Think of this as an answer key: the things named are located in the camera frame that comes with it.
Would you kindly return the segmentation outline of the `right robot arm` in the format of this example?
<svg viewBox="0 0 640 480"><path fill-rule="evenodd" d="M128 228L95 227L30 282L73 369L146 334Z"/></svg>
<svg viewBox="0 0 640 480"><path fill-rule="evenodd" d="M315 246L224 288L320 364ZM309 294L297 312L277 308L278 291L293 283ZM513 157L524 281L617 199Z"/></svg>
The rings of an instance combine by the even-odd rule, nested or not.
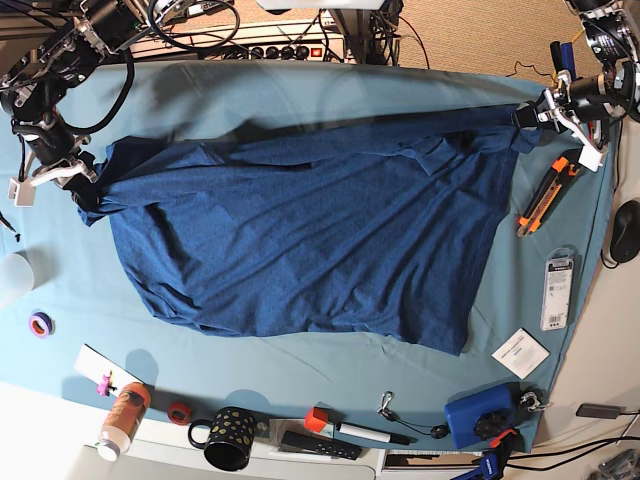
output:
<svg viewBox="0 0 640 480"><path fill-rule="evenodd" d="M23 56L1 79L1 107L22 148L8 198L17 207L34 203L38 186L48 182L72 194L84 208L94 203L89 190L98 175L95 157L86 151L93 134L116 116L135 76L132 44L147 33L146 1L82 1L78 16L66 21L32 54ZM57 108L69 90L95 70L121 60L124 85L112 107L96 124L72 126Z"/></svg>

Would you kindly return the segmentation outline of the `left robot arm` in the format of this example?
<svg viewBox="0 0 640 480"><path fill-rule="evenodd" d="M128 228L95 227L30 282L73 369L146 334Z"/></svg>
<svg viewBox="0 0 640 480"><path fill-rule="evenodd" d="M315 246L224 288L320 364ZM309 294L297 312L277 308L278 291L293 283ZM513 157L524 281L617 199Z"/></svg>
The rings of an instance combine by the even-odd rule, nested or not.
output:
<svg viewBox="0 0 640 480"><path fill-rule="evenodd" d="M625 118L639 120L639 3L568 1L580 19L601 72L579 77L558 42L550 45L553 84L513 114L519 128L569 131L583 144L578 162L595 172L607 155L608 130Z"/></svg>

